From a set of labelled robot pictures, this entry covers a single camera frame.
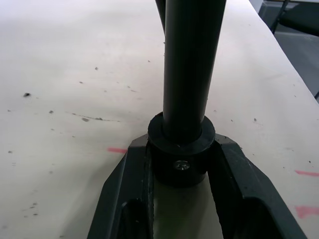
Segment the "white tabletop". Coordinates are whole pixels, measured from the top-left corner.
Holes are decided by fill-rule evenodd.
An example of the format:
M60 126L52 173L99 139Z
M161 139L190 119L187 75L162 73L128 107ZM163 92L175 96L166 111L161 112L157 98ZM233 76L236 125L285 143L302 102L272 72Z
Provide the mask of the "white tabletop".
M152 0L0 2L0 239L86 238L111 148L162 111L163 42ZM319 106L248 0L227 2L206 115L317 239ZM222 238L207 180L164 200L155 238Z

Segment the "pink mark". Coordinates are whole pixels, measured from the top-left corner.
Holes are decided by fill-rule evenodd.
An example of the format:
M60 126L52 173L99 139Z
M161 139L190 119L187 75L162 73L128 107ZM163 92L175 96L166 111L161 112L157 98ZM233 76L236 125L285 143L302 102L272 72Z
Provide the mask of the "pink mark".
M113 153L126 153L128 150L126 148L113 148L113 147L109 147L108 148L109 152L113 152Z
M319 177L319 173L315 173L315 172L306 172L306 171L300 171L300 170L295 170L295 172L301 175Z
M307 207L307 206L298 206L295 207L298 217L305 218L309 215L317 215L319 216L319 208L316 207Z

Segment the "black pole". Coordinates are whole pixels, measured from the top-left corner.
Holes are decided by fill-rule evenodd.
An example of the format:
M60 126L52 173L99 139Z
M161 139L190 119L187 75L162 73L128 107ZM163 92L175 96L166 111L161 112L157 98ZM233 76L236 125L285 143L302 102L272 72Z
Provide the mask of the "black pole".
M173 142L201 134L225 2L166 0L163 130Z

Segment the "floor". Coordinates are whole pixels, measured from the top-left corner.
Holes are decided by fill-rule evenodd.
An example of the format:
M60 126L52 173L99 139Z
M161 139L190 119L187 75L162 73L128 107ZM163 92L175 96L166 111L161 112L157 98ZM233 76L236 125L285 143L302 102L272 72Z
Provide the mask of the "floor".
M315 95L319 91L319 37L287 32L276 32L275 37L308 89Z

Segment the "screw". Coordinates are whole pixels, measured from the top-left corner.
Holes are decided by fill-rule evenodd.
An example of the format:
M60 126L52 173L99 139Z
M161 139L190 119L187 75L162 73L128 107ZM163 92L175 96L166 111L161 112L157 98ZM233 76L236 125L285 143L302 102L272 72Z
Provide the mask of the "screw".
M174 168L177 169L177 170L183 171L183 170L189 169L190 168L190 164L188 162L186 162L186 161L180 160L180 161L176 161L174 163Z

